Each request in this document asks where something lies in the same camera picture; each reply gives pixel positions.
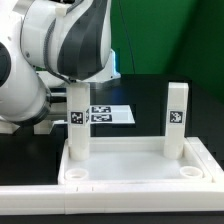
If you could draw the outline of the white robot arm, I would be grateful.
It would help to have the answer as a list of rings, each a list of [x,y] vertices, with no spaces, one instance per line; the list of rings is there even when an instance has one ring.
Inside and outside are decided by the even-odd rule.
[[[112,0],[0,0],[0,117],[35,125],[51,92],[36,68],[71,83],[109,63]]]

